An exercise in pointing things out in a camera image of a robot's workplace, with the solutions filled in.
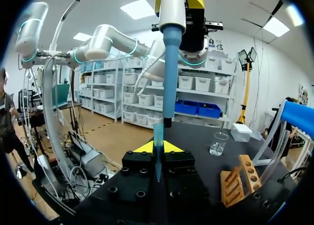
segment flexible hose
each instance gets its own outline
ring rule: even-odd
[[[23,95],[23,98],[22,98],[23,101],[22,101],[22,105],[23,105],[23,114],[24,114],[25,123],[26,123],[26,125],[27,125],[28,135],[31,136],[31,133],[30,133],[31,126],[30,126],[30,121],[29,121],[29,109],[28,109],[28,98],[27,98],[27,118],[25,118],[25,117],[26,117],[26,113],[25,113],[25,100],[24,100],[24,96],[25,96],[25,79],[26,79],[25,76],[26,76],[26,72],[27,72],[27,70],[25,69],[24,81],[23,81],[23,94],[22,94],[22,95]],[[28,86],[29,86],[29,80],[27,79],[27,92],[28,92]],[[33,148],[35,154],[36,154],[37,160],[40,161],[40,160],[39,160],[39,155],[38,155],[37,150],[36,150],[36,148],[35,148],[35,146],[34,146],[34,144],[33,144],[33,141],[32,141],[32,139],[31,139],[31,137],[29,137],[29,141],[30,141],[30,144],[31,144],[31,146],[32,146],[32,148]],[[44,174],[45,174],[45,176],[46,176],[48,182],[50,183],[52,189],[54,190],[54,193],[55,193],[56,197],[57,197],[58,199],[60,199],[57,190],[55,189],[54,185],[52,184],[51,180],[49,179],[49,177],[48,177],[48,175],[47,175],[47,173],[46,173],[46,170],[44,169],[44,167],[43,167],[41,164],[40,164],[40,166],[42,167],[43,172],[44,172]]]
[[[150,69],[155,63],[157,63],[157,62],[159,61],[159,59],[161,59],[164,55],[165,55],[165,52],[162,53],[162,55],[160,55],[157,59],[155,59],[149,66],[147,66],[146,68],[144,68],[144,69],[142,70],[141,74],[139,74],[139,76],[138,76],[138,78],[137,78],[137,80],[136,80],[136,83],[135,83],[135,86],[134,86],[134,94],[136,94],[136,91],[137,91],[139,82],[140,82],[140,80],[142,79],[143,75],[148,71],[148,69]],[[140,95],[140,94],[144,91],[144,89],[146,88],[146,86],[147,86],[147,83],[146,83],[146,85],[143,87],[143,89],[140,91],[140,93],[137,94],[137,95]]]

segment desk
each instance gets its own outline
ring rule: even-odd
[[[226,143],[224,152],[221,156],[216,157],[209,153],[209,147],[212,143],[213,135],[215,132],[224,132],[229,135],[229,140]],[[222,170],[231,171],[233,167],[239,165],[238,156],[240,154],[247,154],[253,159],[259,148],[262,146],[263,141],[252,139],[248,143],[235,142],[228,129],[210,128],[199,125],[189,125],[184,123],[172,122],[172,127],[164,130],[164,139],[174,144],[175,146],[190,151],[195,157],[195,167],[199,176],[201,177],[205,186],[209,189],[209,200],[212,205],[217,205],[221,202],[220,190],[220,172]],[[263,159],[271,158],[273,152],[267,148],[262,155]],[[256,167],[259,176],[265,170],[266,166]],[[288,170],[279,162],[274,173],[270,179],[282,178]],[[92,195],[102,198],[107,189],[111,186],[112,179],[100,187]],[[291,178],[285,181],[286,186],[292,189],[295,184]],[[152,203],[153,209],[151,217],[160,220],[167,218],[166,211],[166,192],[163,180],[157,183],[156,180],[152,185]],[[76,211],[92,211],[91,207],[93,202],[90,198],[85,199],[80,205],[76,207]],[[88,216],[97,216],[97,211],[91,212]],[[164,221],[159,221],[160,224],[166,224]]]
[[[77,107],[77,106],[81,106],[81,104],[78,103],[78,102],[73,102],[73,106]],[[73,119],[72,119],[72,111],[71,111],[72,108],[73,108],[72,107],[72,102],[69,101],[67,105],[60,107],[59,110],[70,109],[72,128],[75,131],[77,131],[77,128],[75,129],[75,127],[77,126],[77,121],[75,120],[75,123],[73,123]],[[39,145],[39,148],[42,151],[42,153],[45,154],[44,149],[43,149],[42,144],[41,144],[41,141],[40,141],[39,133],[38,133],[38,131],[36,129],[36,127],[39,127],[39,126],[42,126],[42,125],[45,124],[44,112],[42,110],[38,110],[37,107],[33,107],[33,108],[30,108],[30,109],[33,112],[31,112],[29,115],[26,114],[26,118],[29,117],[29,123],[30,123],[31,128],[34,129],[36,141],[37,141],[37,143]],[[27,137],[27,132],[26,132],[26,129],[25,129],[25,124],[26,124],[25,123],[25,117],[24,117],[23,113],[16,120],[17,120],[19,126],[21,126],[21,125],[23,126],[25,137]]]

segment ceiling light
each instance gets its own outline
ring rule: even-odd
[[[155,11],[146,0],[138,0],[121,7],[134,20],[155,15]]]
[[[299,9],[294,4],[286,8],[286,11],[290,16],[294,26],[299,26],[304,23],[304,18],[302,17]]]
[[[86,41],[86,40],[89,40],[90,38],[92,38],[91,35],[87,35],[87,34],[84,34],[84,33],[78,33],[76,36],[73,37],[73,39],[75,40],[80,40],[80,41]]]
[[[277,37],[282,36],[290,30],[285,24],[275,17],[272,17],[263,28]]]

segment white storage box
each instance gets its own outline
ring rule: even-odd
[[[154,95],[154,106],[163,107],[163,96]]]
[[[92,96],[92,90],[90,88],[85,88],[85,95]]]
[[[136,122],[140,125],[147,125],[147,114],[136,113]]]
[[[136,121],[135,112],[124,111],[123,113],[124,113],[124,119],[126,121],[130,121],[130,122]]]
[[[157,82],[157,81],[153,81],[153,80],[152,80],[152,86],[159,86],[159,87],[162,87],[162,86],[163,86],[163,82]]]
[[[181,123],[187,123],[189,124],[191,121],[191,117],[188,116],[180,116],[180,115],[176,115],[175,116],[175,122],[181,122]]]
[[[87,84],[92,83],[92,76],[86,75],[84,79],[85,79],[85,83]]]
[[[108,113],[113,111],[114,109],[114,104],[113,103],[108,103],[108,102],[102,102],[99,104],[100,106],[100,111],[103,113]]]
[[[106,76],[105,75],[94,75],[94,83],[106,83]]]
[[[106,74],[107,84],[114,84],[116,79],[116,74]]]
[[[205,125],[205,121],[203,119],[192,118],[190,120],[190,124],[192,124],[192,125]]]
[[[179,76],[179,89],[192,89],[193,77]]]
[[[134,93],[123,93],[123,100],[125,103],[136,103],[138,102],[138,96]]]
[[[223,72],[234,73],[236,62],[232,60],[221,60],[221,70]]]
[[[137,80],[137,73],[124,74],[124,84],[135,84]]]
[[[101,111],[100,104],[98,102],[94,102],[94,110]]]
[[[230,133],[236,142],[248,142],[251,138],[252,130],[246,125],[233,124]]]
[[[93,92],[95,98],[100,98],[100,89],[93,89]]]
[[[219,59],[215,57],[208,57],[206,62],[206,68],[210,71],[218,70]]]
[[[142,60],[138,57],[130,57],[127,59],[127,67],[140,67],[142,66]]]
[[[195,78],[195,90],[208,92],[210,81],[211,81],[211,79],[209,79],[209,78],[198,78],[198,77],[196,77]]]
[[[228,95],[230,87],[230,81],[226,78],[219,79],[215,78],[215,93]]]
[[[154,124],[160,124],[162,123],[162,114],[161,113],[155,113],[155,114],[149,114],[147,117],[147,125],[149,127],[153,127]]]
[[[112,98],[114,96],[114,90],[113,89],[100,89],[99,94],[100,94],[99,97],[101,99]]]
[[[154,96],[153,95],[146,95],[146,94],[141,94],[138,98],[138,102],[140,105],[143,106],[150,106],[154,104]]]
[[[152,84],[152,81],[151,80],[148,80],[147,78],[141,78],[141,80],[139,81],[139,86],[144,86],[147,82],[147,85],[151,85]]]

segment black workbench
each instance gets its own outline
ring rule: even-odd
[[[212,143],[214,133],[218,131],[227,133],[229,135],[229,140],[225,145],[223,154],[221,156],[213,156],[209,153],[209,147]],[[228,129],[211,128],[176,122],[173,122],[171,128],[164,130],[164,139],[183,150],[190,151],[193,154],[195,157],[196,170],[205,186],[209,189],[209,200],[212,205],[217,205],[221,202],[220,172],[231,171],[233,167],[238,166],[238,156],[240,154],[247,154],[251,159],[253,159],[263,144],[263,141],[258,141],[252,138],[248,143],[235,142],[230,134],[230,130]],[[271,158],[272,155],[272,150],[267,148],[261,159]],[[266,166],[256,167],[256,171],[259,176],[262,175],[265,168]],[[287,173],[288,170],[281,162],[279,162],[270,178],[279,179]],[[104,195],[110,187],[111,182],[114,182],[114,179],[109,180],[92,195],[102,198],[102,195]],[[295,186],[290,177],[285,180],[285,185],[290,189]],[[165,224],[166,216],[163,215],[166,215],[167,211],[163,180],[160,183],[154,180],[152,192],[152,201],[154,201],[151,213],[152,220],[158,222],[159,224]],[[90,198],[87,198],[76,208],[76,211],[91,211],[91,207],[93,206],[93,202]],[[94,214],[93,216],[98,215],[96,211],[93,211],[92,213]]]

